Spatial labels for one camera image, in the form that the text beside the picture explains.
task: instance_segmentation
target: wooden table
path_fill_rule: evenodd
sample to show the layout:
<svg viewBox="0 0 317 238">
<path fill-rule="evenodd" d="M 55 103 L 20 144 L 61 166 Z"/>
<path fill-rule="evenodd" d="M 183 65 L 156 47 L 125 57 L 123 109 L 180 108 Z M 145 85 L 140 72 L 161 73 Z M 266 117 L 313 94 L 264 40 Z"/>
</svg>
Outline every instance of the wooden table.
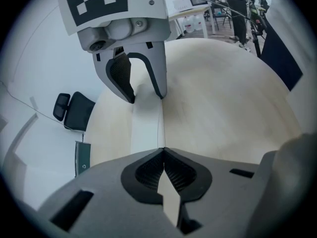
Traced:
<svg viewBox="0 0 317 238">
<path fill-rule="evenodd" d="M 210 5 L 209 6 L 203 6 L 203 7 L 195 8 L 195 9 L 190 9 L 190 10 L 186 10 L 186 11 L 182 11 L 182 12 L 178 12 L 178 13 L 169 15 L 168 16 L 168 20 L 169 21 L 173 21 L 174 20 L 175 23 L 176 23 L 176 26 L 179 28 L 182 36 L 184 36 L 183 30 L 182 30 L 181 26 L 179 25 L 177 19 L 178 18 L 187 17 L 187 16 L 191 16 L 191 15 L 198 15 L 198 16 L 201 17 L 204 38 L 208 39 L 206 21 L 204 19 L 204 13 L 205 13 L 206 10 L 208 10 L 209 14 L 210 14 L 210 22 L 211 22 L 212 34 L 215 34 L 214 21 L 213 21 L 213 16 L 212 16 Z"/>
<path fill-rule="evenodd" d="M 167 147 L 260 163 L 264 153 L 301 133 L 286 102 L 288 89 L 256 56 L 226 42 L 201 38 L 167 42 L 165 50 L 168 93 L 162 110 Z M 152 84 L 143 62 L 131 59 L 131 63 L 137 103 L 138 86 Z M 149 91 L 155 98 L 153 87 Z M 84 138 L 91 144 L 91 166 L 130 154 L 134 105 L 108 89 L 100 95 Z M 158 191 L 164 196 L 164 212 L 176 225 L 179 196 L 165 172 Z"/>
</svg>

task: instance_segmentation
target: black pants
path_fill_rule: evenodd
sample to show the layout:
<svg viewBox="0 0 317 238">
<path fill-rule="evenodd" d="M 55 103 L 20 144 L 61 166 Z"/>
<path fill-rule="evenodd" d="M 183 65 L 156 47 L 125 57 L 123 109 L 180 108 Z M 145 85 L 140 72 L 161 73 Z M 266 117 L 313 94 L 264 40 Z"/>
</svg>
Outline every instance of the black pants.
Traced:
<svg viewBox="0 0 317 238">
<path fill-rule="evenodd" d="M 239 13 L 247 16 L 247 4 L 245 0 L 227 0 L 229 6 Z M 247 27 L 244 17 L 231 12 L 233 32 L 239 37 L 239 41 L 244 45 L 246 43 Z"/>
</svg>

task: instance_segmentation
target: floor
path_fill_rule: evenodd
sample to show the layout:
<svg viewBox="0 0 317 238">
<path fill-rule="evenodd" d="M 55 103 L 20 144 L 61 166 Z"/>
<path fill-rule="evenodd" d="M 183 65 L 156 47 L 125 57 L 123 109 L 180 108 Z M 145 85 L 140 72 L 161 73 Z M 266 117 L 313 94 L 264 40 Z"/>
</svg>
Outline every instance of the floor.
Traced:
<svg viewBox="0 0 317 238">
<path fill-rule="evenodd" d="M 222 25 L 223 23 L 223 19 L 217 19 L 218 20 L 218 27 L 219 30 L 217 29 L 217 25 L 216 23 L 214 24 L 215 26 L 215 34 L 212 34 L 212 29 L 211 29 L 211 24 L 209 22 L 206 22 L 206 27 L 207 27 L 207 32 L 208 32 L 208 38 L 209 39 L 215 39 L 215 40 L 219 40 L 219 41 L 224 41 L 224 42 L 228 42 L 228 43 L 235 43 L 235 41 L 230 40 L 229 36 L 233 35 L 233 25 L 232 25 L 232 21 L 230 21 L 231 23 L 231 28 L 230 25 L 228 23 L 228 19 L 225 20 L 224 25 Z M 248 41 L 248 43 L 246 44 L 247 48 L 250 48 L 251 53 L 254 54 L 255 56 L 257 55 L 254 43 L 252 41 L 252 34 L 251 34 L 251 27 L 248 24 L 247 25 L 247 34 L 249 37 L 251 37 L 251 39 Z M 192 33 L 186 33 L 185 36 L 183 38 L 203 38 L 203 31 L 199 30 L 199 31 L 194 31 Z M 264 39 L 259 36 L 259 45 L 260 45 L 260 50 L 262 52 L 263 46 L 264 46 Z"/>
</svg>

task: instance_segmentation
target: sneaker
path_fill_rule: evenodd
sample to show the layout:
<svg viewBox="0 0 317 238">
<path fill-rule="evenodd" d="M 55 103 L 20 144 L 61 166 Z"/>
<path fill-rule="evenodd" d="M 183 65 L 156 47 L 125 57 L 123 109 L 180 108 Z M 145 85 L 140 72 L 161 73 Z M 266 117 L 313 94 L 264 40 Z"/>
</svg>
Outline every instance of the sneaker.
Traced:
<svg viewBox="0 0 317 238">
<path fill-rule="evenodd" d="M 234 41 L 238 41 L 239 40 L 239 37 L 238 36 L 229 36 L 229 39 L 230 40 L 234 40 Z"/>
<path fill-rule="evenodd" d="M 238 46 L 240 48 L 244 48 L 244 45 L 239 41 L 237 41 L 236 43 L 233 43 L 233 45 Z"/>
</svg>

